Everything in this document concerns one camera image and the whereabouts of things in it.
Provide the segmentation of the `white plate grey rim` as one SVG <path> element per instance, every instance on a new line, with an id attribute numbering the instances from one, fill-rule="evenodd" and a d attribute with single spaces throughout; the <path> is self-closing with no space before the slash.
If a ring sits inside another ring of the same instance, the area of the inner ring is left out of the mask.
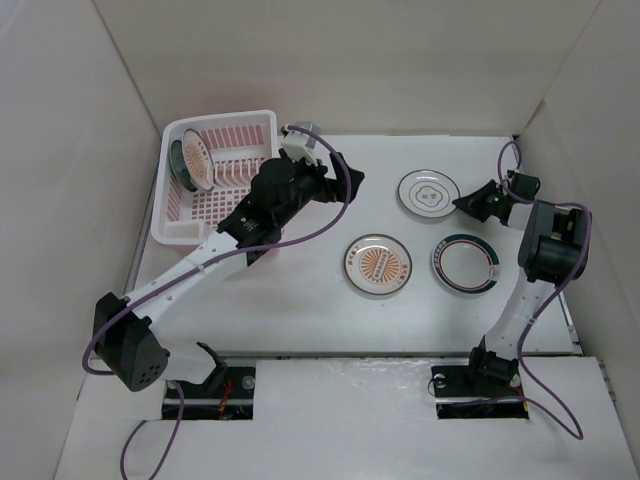
<path id="1" fill-rule="evenodd" d="M 452 214 L 460 197 L 457 183 L 434 170 L 415 170 L 402 177 L 397 186 L 401 205 L 423 219 L 441 219 Z"/>

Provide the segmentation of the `blue floral plate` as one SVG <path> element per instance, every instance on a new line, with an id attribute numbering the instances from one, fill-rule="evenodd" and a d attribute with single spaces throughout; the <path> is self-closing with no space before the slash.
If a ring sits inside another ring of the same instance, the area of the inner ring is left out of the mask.
<path id="1" fill-rule="evenodd" d="M 191 181 L 191 175 L 187 169 L 182 149 L 182 142 L 174 140 L 169 148 L 168 165 L 172 177 L 187 191 L 196 192 L 197 187 Z"/>

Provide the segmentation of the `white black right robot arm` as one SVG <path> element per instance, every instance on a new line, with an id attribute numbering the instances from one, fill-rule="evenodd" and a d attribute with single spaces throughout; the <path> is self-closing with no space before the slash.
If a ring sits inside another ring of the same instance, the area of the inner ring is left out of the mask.
<path id="1" fill-rule="evenodd" d="M 493 395 L 509 387 L 518 367 L 526 336 L 568 283 L 587 264 L 592 216 L 580 206 L 538 200 L 538 178 L 514 170 L 505 181 L 489 181 L 476 192 L 453 201 L 470 217 L 491 217 L 521 229 L 518 278 L 494 326 L 483 336 L 462 369 L 465 387 L 476 395 Z"/>

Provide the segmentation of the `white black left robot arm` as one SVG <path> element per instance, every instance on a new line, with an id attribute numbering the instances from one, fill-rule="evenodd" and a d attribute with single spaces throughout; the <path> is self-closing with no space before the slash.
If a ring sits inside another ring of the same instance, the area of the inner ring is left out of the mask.
<path id="1" fill-rule="evenodd" d="M 119 297 L 108 293 L 95 306 L 93 337 L 87 349 L 128 390 L 139 392 L 159 380 L 171 353 L 158 335 L 169 321 L 226 278 L 285 247 L 284 226 L 309 202 L 349 205 L 365 175 L 349 167 L 341 153 L 328 167 L 295 162 L 285 155 L 265 161 L 249 193 L 188 256 L 146 286 Z"/>

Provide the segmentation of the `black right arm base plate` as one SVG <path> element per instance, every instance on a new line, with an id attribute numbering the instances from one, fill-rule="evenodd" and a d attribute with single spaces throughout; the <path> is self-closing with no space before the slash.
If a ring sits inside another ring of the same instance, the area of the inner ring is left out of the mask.
<path id="1" fill-rule="evenodd" d="M 490 420 L 529 418 L 523 391 L 508 381 L 472 375 L 467 365 L 431 368 L 429 391 L 436 399 L 439 420 Z"/>

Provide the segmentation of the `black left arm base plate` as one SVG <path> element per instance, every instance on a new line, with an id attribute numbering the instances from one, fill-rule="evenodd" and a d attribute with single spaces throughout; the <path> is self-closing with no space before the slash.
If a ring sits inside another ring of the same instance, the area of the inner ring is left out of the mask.
<path id="1" fill-rule="evenodd" d="M 184 396 L 184 420 L 240 421 L 252 420 L 256 368 L 251 365 L 229 366 L 221 383 L 211 391 L 204 386 L 180 381 Z"/>

